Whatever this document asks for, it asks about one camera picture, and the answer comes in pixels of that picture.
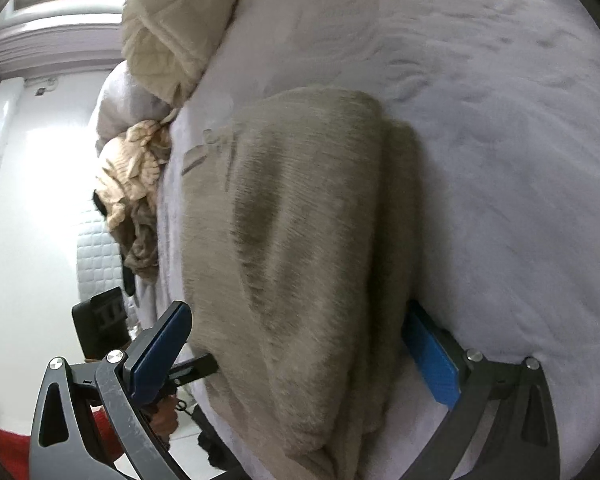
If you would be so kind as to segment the left hand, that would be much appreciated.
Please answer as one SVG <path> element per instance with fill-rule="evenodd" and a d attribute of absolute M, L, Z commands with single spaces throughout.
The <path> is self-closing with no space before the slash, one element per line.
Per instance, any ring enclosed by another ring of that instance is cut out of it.
<path fill-rule="evenodd" d="M 178 398 L 174 394 L 165 396 L 146 408 L 151 430 L 165 445 L 170 445 L 172 434 L 178 430 Z"/>

